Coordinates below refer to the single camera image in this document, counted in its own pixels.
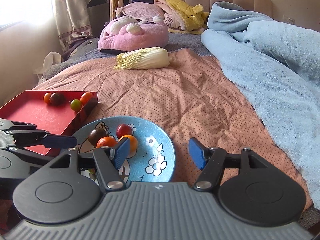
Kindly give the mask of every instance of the blue plate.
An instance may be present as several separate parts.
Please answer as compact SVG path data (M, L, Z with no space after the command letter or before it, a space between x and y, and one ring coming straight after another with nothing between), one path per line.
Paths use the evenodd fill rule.
M74 133L80 153L92 151L88 135L94 128L103 128L116 140L118 125L125 123L132 127L138 140L137 151L130 153L119 170L125 183L131 181L167 182L171 179L175 165L175 152L169 136L159 126L133 116L114 116L91 122Z

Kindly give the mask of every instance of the gray blanket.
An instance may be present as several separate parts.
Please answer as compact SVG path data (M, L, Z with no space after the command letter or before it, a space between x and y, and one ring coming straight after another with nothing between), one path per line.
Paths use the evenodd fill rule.
M169 42L165 49L173 52L183 48L189 48L200 56L212 56L200 40L201 35L169 33ZM98 51L99 38L89 39L80 44L69 59L65 62L55 64L44 73L44 78L49 79L60 73L62 70L94 58L114 57L114 54L108 54Z

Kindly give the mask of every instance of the pink pillow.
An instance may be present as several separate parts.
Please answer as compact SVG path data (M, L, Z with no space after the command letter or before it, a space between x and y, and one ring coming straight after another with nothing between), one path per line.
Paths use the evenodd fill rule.
M130 18L123 16L112 20L103 30L98 42L98 50L118 49L133 51L152 47L165 47L169 40L168 27L159 16L153 23L129 23Z
M134 2L124 7L119 7L116 10L117 18L121 17L121 14L148 22L153 22L153 17L157 15L164 20L164 11L159 6L144 2Z

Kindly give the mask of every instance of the sunlight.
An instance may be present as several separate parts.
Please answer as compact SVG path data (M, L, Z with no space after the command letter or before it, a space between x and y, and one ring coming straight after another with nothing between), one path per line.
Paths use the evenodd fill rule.
M52 0L0 0L0 25L23 20L41 24L52 17Z

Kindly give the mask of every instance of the light blue blanket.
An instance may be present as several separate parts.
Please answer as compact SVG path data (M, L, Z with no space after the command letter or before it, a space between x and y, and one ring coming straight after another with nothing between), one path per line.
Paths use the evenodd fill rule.
M320 209L320 33L212 6L201 41L220 61L308 185Z

